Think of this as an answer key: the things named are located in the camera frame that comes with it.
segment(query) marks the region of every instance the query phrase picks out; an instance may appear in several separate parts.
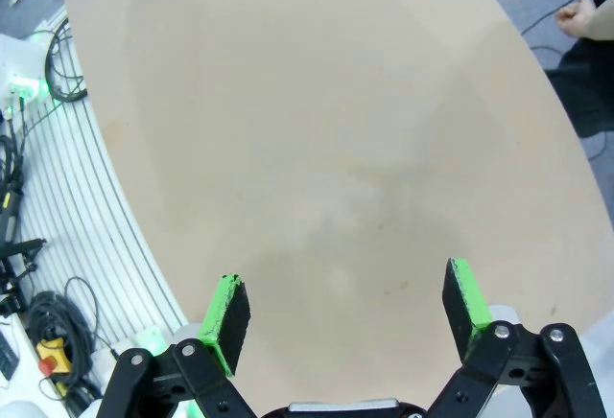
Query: wooden table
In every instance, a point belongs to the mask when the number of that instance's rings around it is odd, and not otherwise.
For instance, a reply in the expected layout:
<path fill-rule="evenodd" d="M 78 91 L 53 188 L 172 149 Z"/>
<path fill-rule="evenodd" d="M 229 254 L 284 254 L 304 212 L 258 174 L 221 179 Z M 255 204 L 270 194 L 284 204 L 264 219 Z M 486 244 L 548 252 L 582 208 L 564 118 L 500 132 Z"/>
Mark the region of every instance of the wooden table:
<path fill-rule="evenodd" d="M 66 0 L 131 209 L 202 318 L 248 285 L 236 384 L 428 405 L 458 367 L 440 302 L 469 259 L 528 328 L 614 304 L 570 123 L 494 0 Z"/>

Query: screw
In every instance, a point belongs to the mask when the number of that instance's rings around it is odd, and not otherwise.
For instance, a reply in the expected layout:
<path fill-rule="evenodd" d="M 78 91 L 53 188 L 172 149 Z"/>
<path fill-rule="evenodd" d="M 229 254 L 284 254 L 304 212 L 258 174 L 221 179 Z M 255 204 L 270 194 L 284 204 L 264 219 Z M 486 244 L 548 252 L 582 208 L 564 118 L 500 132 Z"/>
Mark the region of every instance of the screw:
<path fill-rule="evenodd" d="M 553 329 L 550 332 L 550 339 L 552 341 L 556 341 L 557 343 L 559 343 L 560 341 L 563 340 L 563 333 L 558 329 Z"/>
<path fill-rule="evenodd" d="M 181 349 L 181 354 L 183 356 L 192 356 L 194 354 L 194 346 L 191 344 L 186 344 L 183 346 L 183 349 Z"/>
<path fill-rule="evenodd" d="M 457 402 L 461 404 L 464 404 L 469 400 L 469 396 L 467 396 L 467 394 L 462 391 L 457 392 L 457 395 L 454 397 L 456 398 Z"/>
<path fill-rule="evenodd" d="M 498 325 L 497 327 L 495 327 L 495 336 L 497 338 L 509 337 L 509 328 L 505 325 Z"/>

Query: cable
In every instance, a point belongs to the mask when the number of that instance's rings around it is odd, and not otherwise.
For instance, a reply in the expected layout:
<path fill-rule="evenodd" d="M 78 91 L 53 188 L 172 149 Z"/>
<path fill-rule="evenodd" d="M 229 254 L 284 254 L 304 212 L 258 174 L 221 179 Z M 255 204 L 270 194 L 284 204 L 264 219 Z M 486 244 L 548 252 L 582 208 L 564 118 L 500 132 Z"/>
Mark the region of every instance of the cable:
<path fill-rule="evenodd" d="M 53 30 L 36 30 L 35 32 L 31 32 L 31 33 L 28 33 L 27 35 L 21 36 L 19 39 L 20 40 L 24 40 L 24 39 L 28 39 L 30 36 L 42 35 L 43 33 L 45 33 L 47 35 L 54 35 L 56 32 L 53 31 Z M 66 39 L 69 39 L 71 37 L 73 37 L 73 36 L 72 35 L 68 35 Z"/>
<path fill-rule="evenodd" d="M 47 378 L 47 377 L 43 377 L 40 379 L 40 381 L 38 382 L 38 390 L 40 391 L 40 393 L 45 396 L 47 399 L 49 399 L 50 401 L 54 401 L 54 402 L 63 402 L 66 400 L 66 397 L 51 397 L 50 395 L 48 395 L 45 391 L 42 390 L 42 387 L 40 387 L 42 385 L 42 382 L 44 381 L 51 381 L 51 378 Z"/>
<path fill-rule="evenodd" d="M 83 79 L 81 79 L 80 81 L 78 81 L 77 85 L 75 86 L 75 88 L 72 89 L 71 93 L 78 90 L 79 86 L 81 84 L 81 82 L 83 81 Z M 51 108 L 49 111 L 47 111 L 47 105 L 45 104 L 45 114 L 43 114 L 37 121 L 35 121 L 29 128 L 27 128 L 26 123 L 24 123 L 24 134 L 23 134 L 23 140 L 21 142 L 21 153 L 23 154 L 23 147 L 25 146 L 25 141 L 26 141 L 26 137 L 30 134 L 30 132 L 32 130 L 34 130 L 34 128 L 36 126 L 38 126 L 41 122 L 43 122 L 45 119 L 47 119 L 49 116 L 51 116 L 58 108 L 60 108 L 61 106 L 64 106 L 64 102 L 59 102 L 57 103 L 53 108 Z"/>
<path fill-rule="evenodd" d="M 19 222 L 19 226 L 17 226 L 17 233 L 19 234 L 19 241 L 21 243 L 23 243 L 23 222 L 20 221 Z M 35 284 L 35 279 L 34 277 L 32 277 L 32 273 L 29 272 L 28 273 L 28 279 L 30 280 L 30 285 L 32 286 L 32 291 L 30 292 L 30 298 L 28 299 L 29 304 L 32 303 L 32 300 L 35 299 L 36 296 L 36 284 Z"/>
<path fill-rule="evenodd" d="M 54 32 L 53 37 L 51 38 L 51 43 L 49 44 L 49 49 L 47 50 L 47 57 L 45 58 L 45 80 L 49 85 L 49 94 L 58 101 L 61 102 L 75 102 L 84 98 L 87 95 L 87 88 L 80 89 L 79 85 L 83 82 L 83 76 L 68 76 L 65 72 L 60 72 L 60 70 L 56 67 L 54 57 L 57 55 L 62 55 L 61 52 L 61 43 L 65 41 L 66 46 L 68 46 L 68 39 L 72 37 L 68 33 L 69 30 L 69 22 L 68 18 L 65 18 L 58 26 L 58 29 Z M 76 89 L 74 91 L 65 92 L 59 86 L 56 77 L 61 78 L 62 80 L 68 83 L 68 80 L 75 80 L 78 82 Z"/>
<path fill-rule="evenodd" d="M 8 135 L 0 135 L 0 148 L 4 150 L 2 171 L 0 172 L 0 194 L 5 193 L 12 172 L 12 140 Z"/>
<path fill-rule="evenodd" d="M 541 22 L 543 22 L 544 20 L 546 20 L 548 17 L 550 17 L 551 15 L 554 15 L 556 12 L 560 11 L 561 9 L 563 9 L 565 6 L 569 6 L 570 4 L 572 4 L 574 1 L 576 0 L 568 0 L 565 3 L 561 4 L 560 6 L 558 6 L 555 9 L 552 9 L 551 11 L 548 11 L 546 13 L 544 13 L 543 15 L 541 15 L 539 18 L 537 18 L 533 23 L 531 23 L 527 28 L 525 28 L 522 32 L 520 32 L 521 36 L 526 35 L 528 32 L 530 32 L 533 28 L 535 28 L 537 25 L 539 25 Z"/>
<path fill-rule="evenodd" d="M 597 154 L 594 154 L 591 157 L 589 157 L 588 160 L 594 161 L 599 156 L 603 155 L 606 150 L 607 150 L 607 132 L 604 132 L 603 133 L 603 148 L 601 148 Z"/>
<path fill-rule="evenodd" d="M 551 47 L 551 46 L 546 46 L 546 45 L 531 46 L 530 49 L 532 51 L 537 51 L 540 49 L 544 51 L 551 51 L 551 52 L 554 52 L 555 54 L 559 54 L 561 57 L 565 55 L 562 51 L 559 51 L 558 49 L 556 49 L 556 47 Z"/>
<path fill-rule="evenodd" d="M 112 348 L 111 344 L 98 334 L 98 329 L 100 327 L 100 310 L 98 305 L 98 298 L 96 298 L 96 293 L 94 293 L 92 286 L 82 277 L 73 276 L 66 281 L 66 284 L 64 284 L 64 298 L 68 298 L 68 287 L 70 286 L 71 282 L 81 282 L 89 290 L 89 293 L 92 295 L 92 300 L 94 301 L 94 330 L 91 331 L 91 334 L 97 339 L 99 339 L 102 343 L 104 343 L 106 347 L 111 351 L 113 357 L 118 359 L 119 355 L 117 355 L 117 352 Z M 84 326 L 83 328 L 85 330 L 89 330 L 87 326 Z"/>
<path fill-rule="evenodd" d="M 53 373 L 52 380 L 70 387 L 87 375 L 92 367 L 90 356 L 94 342 L 81 311 L 73 302 L 52 291 L 43 291 L 32 301 L 27 322 L 34 346 L 43 340 L 64 340 L 63 350 L 72 368 L 69 373 Z"/>

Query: gray carpet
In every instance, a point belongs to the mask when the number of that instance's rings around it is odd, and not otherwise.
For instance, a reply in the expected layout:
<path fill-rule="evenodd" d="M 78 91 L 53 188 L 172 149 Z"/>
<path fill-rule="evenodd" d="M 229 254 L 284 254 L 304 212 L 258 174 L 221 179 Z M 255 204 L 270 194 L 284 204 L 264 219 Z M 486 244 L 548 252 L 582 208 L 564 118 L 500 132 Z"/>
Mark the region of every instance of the gray carpet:
<path fill-rule="evenodd" d="M 17 38 L 31 33 L 64 5 L 64 0 L 19 0 L 10 7 L 9 1 L 0 0 L 0 33 Z"/>

